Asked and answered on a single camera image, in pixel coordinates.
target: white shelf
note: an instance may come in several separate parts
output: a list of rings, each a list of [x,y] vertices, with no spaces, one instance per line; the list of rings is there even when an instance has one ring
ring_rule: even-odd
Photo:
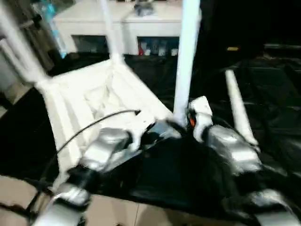
[[[140,17],[134,12],[134,3],[108,2],[113,22],[154,23],[180,22],[182,19],[182,2],[154,2],[155,13]],[[58,14],[55,22],[103,22],[103,14],[95,0],[83,0]]]

